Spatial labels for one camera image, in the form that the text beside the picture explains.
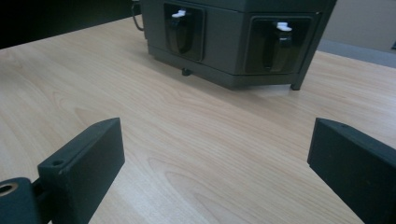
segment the light wood tabletop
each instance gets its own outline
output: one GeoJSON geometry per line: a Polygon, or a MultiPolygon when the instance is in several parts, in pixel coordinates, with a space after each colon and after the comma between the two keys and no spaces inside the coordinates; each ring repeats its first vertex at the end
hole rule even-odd
{"type": "Polygon", "coordinates": [[[230,91],[156,61],[132,19],[0,50],[0,180],[119,117],[91,223],[361,223],[306,160],[315,118],[396,147],[396,69],[318,51],[300,91],[230,91]]]}

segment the metal screw hole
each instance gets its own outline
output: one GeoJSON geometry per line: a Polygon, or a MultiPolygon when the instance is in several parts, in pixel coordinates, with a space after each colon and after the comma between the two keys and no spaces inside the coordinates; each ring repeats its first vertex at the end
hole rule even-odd
{"type": "Polygon", "coordinates": [[[0,197],[8,195],[18,187],[17,183],[6,183],[0,186],[0,197]]]}

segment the white lever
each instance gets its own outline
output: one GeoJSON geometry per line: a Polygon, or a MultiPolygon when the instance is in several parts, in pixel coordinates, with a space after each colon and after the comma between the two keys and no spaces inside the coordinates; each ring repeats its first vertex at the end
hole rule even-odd
{"type": "Polygon", "coordinates": [[[186,10],[179,10],[178,13],[172,15],[173,18],[180,18],[186,15],[186,10]]]}
{"type": "Polygon", "coordinates": [[[280,31],[285,31],[285,32],[289,32],[289,31],[292,30],[291,27],[288,26],[288,23],[287,23],[287,22],[278,22],[278,23],[276,24],[276,28],[277,28],[278,30],[280,30],[280,31]]]}

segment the black cable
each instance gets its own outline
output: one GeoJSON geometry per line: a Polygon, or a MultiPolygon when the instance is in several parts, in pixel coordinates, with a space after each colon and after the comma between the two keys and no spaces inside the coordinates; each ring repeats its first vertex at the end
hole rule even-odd
{"type": "Polygon", "coordinates": [[[145,29],[144,29],[143,27],[140,27],[139,24],[137,24],[136,17],[134,16],[134,5],[136,5],[136,4],[140,4],[140,3],[132,3],[132,8],[131,8],[131,10],[132,10],[132,17],[134,18],[134,25],[136,26],[136,28],[137,28],[139,31],[145,31],[145,29]]]}

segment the wood grain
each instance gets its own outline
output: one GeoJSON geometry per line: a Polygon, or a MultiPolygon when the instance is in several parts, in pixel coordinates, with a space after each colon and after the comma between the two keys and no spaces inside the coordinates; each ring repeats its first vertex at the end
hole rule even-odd
{"type": "Polygon", "coordinates": [[[300,91],[229,91],[155,61],[130,19],[0,50],[0,179],[120,117],[91,223],[361,223],[308,167],[316,117],[396,147],[396,70],[317,52],[300,91]]]}

